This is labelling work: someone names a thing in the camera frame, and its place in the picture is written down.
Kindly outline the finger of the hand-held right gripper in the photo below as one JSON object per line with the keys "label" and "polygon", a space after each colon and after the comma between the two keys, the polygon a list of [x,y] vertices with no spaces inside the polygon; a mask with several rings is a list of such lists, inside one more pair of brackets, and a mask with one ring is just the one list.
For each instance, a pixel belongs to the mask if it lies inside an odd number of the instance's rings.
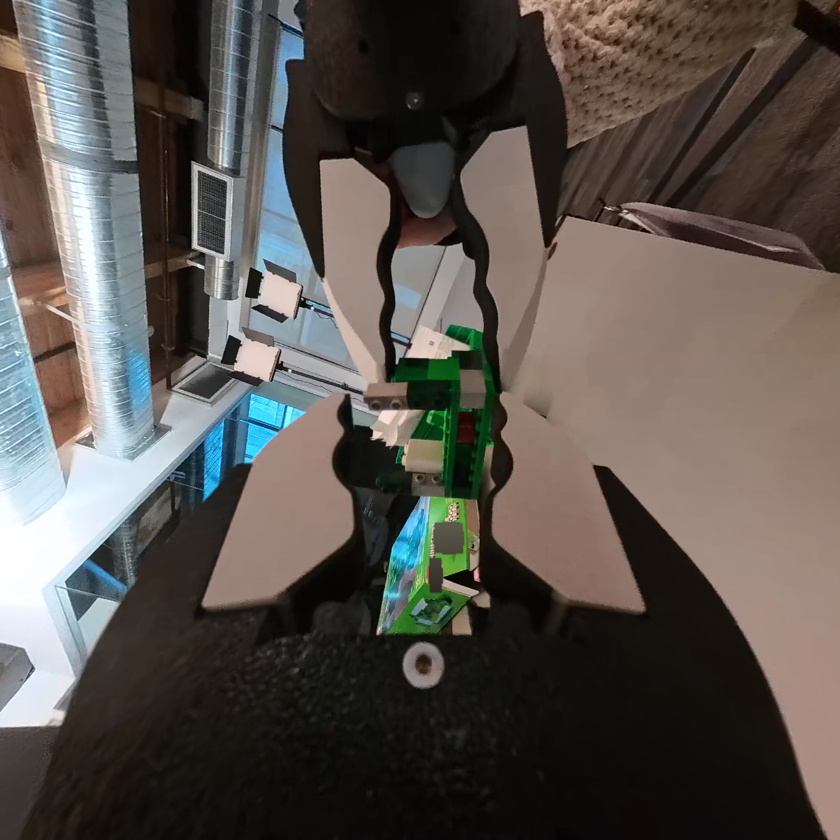
{"label": "finger of the hand-held right gripper", "polygon": [[466,207],[489,249],[488,291],[497,308],[501,390],[515,384],[543,290],[543,241],[528,129],[489,134],[460,174]]}
{"label": "finger of the hand-held right gripper", "polygon": [[386,382],[396,354],[392,240],[398,209],[371,154],[321,161],[319,173],[323,289],[362,380]]}

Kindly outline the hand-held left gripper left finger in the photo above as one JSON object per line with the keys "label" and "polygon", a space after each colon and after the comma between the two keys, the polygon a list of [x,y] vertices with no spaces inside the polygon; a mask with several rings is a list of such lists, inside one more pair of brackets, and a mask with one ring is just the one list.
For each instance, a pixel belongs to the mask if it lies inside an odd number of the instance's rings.
{"label": "hand-held left gripper left finger", "polygon": [[316,401],[250,463],[201,607],[290,605],[307,617],[361,586],[361,506],[342,476],[353,437],[350,396]]}

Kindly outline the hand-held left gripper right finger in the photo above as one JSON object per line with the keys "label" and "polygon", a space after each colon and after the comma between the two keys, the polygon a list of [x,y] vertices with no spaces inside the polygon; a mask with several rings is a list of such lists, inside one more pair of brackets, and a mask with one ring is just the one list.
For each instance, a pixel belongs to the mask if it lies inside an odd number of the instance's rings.
{"label": "hand-held left gripper right finger", "polygon": [[560,427],[504,392],[485,470],[490,620],[557,631],[575,608],[643,616],[646,605],[595,468]]}

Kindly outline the green lego model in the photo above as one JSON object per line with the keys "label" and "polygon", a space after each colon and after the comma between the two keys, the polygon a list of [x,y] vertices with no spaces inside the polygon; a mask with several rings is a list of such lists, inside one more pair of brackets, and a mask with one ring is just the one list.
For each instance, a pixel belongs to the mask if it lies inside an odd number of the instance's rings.
{"label": "green lego model", "polygon": [[373,383],[364,402],[375,413],[420,412],[442,416],[439,437],[409,437],[393,469],[381,472],[377,489],[413,497],[477,500],[490,445],[497,390],[478,350],[456,350],[442,360],[401,360],[394,380]]}

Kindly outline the person's right forearm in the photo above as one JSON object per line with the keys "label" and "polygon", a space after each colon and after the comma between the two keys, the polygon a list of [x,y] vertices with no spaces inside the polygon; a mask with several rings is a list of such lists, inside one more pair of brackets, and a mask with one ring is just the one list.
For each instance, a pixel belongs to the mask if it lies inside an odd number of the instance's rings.
{"label": "person's right forearm", "polygon": [[697,88],[793,29],[796,1],[519,1],[542,15],[568,146]]}

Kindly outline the green lego box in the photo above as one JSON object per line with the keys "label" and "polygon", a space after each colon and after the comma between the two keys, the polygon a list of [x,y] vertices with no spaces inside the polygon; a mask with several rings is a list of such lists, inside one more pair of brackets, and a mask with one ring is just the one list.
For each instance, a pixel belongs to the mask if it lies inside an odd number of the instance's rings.
{"label": "green lego box", "polygon": [[469,634],[469,610],[489,609],[480,582],[476,500],[422,497],[395,539],[379,635]]}

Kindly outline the person's right hand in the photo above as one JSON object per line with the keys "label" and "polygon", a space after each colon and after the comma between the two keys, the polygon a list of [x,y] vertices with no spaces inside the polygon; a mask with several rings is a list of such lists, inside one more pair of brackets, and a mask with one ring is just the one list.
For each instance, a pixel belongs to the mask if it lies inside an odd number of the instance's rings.
{"label": "person's right hand", "polygon": [[398,249],[436,246],[455,233],[457,226],[448,212],[435,217],[404,216],[402,219]]}

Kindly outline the studio light panel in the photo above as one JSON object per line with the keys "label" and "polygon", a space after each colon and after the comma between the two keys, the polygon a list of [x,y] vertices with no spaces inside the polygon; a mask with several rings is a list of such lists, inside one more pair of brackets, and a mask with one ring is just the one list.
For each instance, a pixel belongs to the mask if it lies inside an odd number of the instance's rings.
{"label": "studio light panel", "polygon": [[248,269],[245,297],[252,302],[251,311],[284,323],[298,316],[303,286],[297,275],[285,267],[266,262],[264,270]]}
{"label": "studio light panel", "polygon": [[219,364],[231,378],[259,386],[272,382],[281,369],[280,347],[270,334],[244,328],[241,338],[233,334],[227,337]]}

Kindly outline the glass window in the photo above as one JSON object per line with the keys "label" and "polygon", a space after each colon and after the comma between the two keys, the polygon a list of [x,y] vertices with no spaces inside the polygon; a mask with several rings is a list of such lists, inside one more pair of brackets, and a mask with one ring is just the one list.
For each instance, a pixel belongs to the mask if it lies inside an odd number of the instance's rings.
{"label": "glass window", "polygon": [[305,414],[304,410],[252,394],[245,410],[245,455],[250,463],[278,433]]}

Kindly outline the white vent grille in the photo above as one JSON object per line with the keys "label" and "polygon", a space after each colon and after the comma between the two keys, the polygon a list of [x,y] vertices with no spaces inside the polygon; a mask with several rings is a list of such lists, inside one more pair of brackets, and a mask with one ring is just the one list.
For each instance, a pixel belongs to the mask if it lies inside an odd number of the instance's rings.
{"label": "white vent grille", "polygon": [[192,247],[230,260],[235,178],[192,162]]}

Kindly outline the flat vent grille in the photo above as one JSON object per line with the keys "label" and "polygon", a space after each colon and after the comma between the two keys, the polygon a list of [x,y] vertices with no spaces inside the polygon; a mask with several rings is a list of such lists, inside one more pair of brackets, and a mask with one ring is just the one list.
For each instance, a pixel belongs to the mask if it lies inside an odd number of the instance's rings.
{"label": "flat vent grille", "polygon": [[213,406],[237,384],[230,371],[221,365],[206,361],[194,371],[173,384],[171,393],[195,403]]}

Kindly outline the grey upholstered seat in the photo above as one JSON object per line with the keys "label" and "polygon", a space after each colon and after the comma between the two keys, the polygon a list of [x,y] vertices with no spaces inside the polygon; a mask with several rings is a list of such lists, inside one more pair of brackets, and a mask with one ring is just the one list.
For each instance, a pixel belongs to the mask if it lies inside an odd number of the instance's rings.
{"label": "grey upholstered seat", "polygon": [[653,203],[606,204],[603,211],[651,235],[792,266],[825,269],[798,236],[773,228]]}

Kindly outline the grey box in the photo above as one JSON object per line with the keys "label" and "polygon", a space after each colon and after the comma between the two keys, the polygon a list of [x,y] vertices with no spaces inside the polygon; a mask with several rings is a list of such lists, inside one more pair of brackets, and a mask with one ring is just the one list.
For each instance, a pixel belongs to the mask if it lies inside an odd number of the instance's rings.
{"label": "grey box", "polygon": [[1,708],[20,691],[34,667],[24,648],[1,643]]}

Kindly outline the silver ventilation duct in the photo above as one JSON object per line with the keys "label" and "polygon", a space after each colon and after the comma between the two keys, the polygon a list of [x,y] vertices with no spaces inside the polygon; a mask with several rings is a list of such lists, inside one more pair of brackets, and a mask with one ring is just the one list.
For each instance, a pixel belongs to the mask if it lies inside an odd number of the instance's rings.
{"label": "silver ventilation duct", "polygon": [[206,294],[234,301],[255,264],[279,45],[277,1],[213,3],[204,164],[235,178],[231,259],[204,255]]}
{"label": "silver ventilation duct", "polygon": [[22,527],[66,490],[5,245],[1,245],[1,527]]}
{"label": "silver ventilation duct", "polygon": [[129,12],[116,1],[14,1],[95,448],[154,441]]}

